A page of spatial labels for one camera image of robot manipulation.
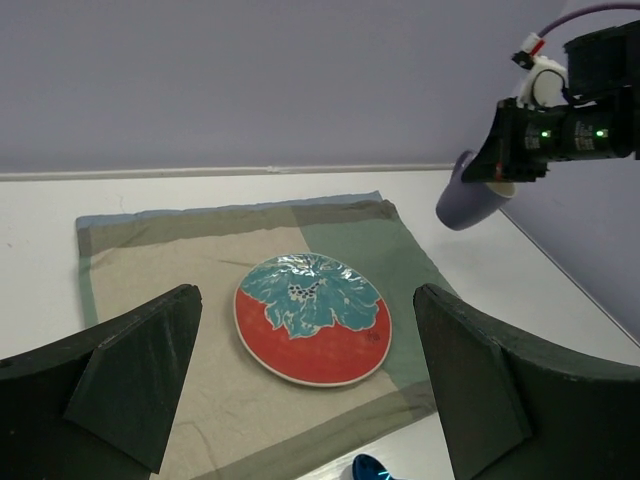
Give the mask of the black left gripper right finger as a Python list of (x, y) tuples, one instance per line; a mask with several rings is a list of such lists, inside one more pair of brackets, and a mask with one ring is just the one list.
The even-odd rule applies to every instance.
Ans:
[(455, 478), (638, 478), (638, 367), (544, 340), (434, 284), (413, 304)]

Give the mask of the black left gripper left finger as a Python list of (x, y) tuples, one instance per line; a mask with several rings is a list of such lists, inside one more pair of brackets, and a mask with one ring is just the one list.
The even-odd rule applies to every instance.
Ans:
[(180, 285), (1, 362), (4, 479), (148, 479), (159, 472), (202, 313)]

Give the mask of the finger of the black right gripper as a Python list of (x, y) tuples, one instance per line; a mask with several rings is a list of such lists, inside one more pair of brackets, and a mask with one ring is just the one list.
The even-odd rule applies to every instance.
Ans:
[(467, 152), (462, 163), (464, 183), (490, 183), (502, 180), (501, 141), (488, 136), (477, 152)]

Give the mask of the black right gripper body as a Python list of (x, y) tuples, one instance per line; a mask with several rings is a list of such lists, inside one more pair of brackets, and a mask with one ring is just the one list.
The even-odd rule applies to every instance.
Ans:
[(617, 100), (528, 108), (514, 100), (496, 111), (494, 179), (527, 183), (558, 162), (625, 158), (639, 147), (634, 110)]

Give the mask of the lavender cup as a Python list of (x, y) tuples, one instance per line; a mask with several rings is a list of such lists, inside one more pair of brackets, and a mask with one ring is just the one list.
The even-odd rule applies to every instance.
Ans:
[(464, 183), (462, 174), (476, 153), (464, 151), (456, 160), (447, 186), (436, 204), (440, 222), (454, 231), (466, 230), (497, 212), (515, 197), (514, 183)]

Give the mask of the patchwork cloth placemat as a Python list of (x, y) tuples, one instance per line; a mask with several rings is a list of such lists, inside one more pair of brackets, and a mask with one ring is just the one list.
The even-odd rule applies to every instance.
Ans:
[[(76, 222), (87, 325), (180, 284), (202, 318), (159, 477), (294, 479), (436, 412), (413, 309), (415, 290), (446, 279), (378, 193)], [(286, 381), (242, 345), (234, 293), (249, 270), (312, 252), (354, 268), (379, 291), (393, 338), (381, 367), (343, 387)]]

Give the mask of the red and teal plate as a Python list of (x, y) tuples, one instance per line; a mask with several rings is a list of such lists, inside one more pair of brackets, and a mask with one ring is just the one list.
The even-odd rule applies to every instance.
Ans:
[(326, 255), (278, 255), (240, 281), (235, 327), (247, 352), (276, 376), (335, 388), (375, 373), (390, 351), (392, 316), (361, 273)]

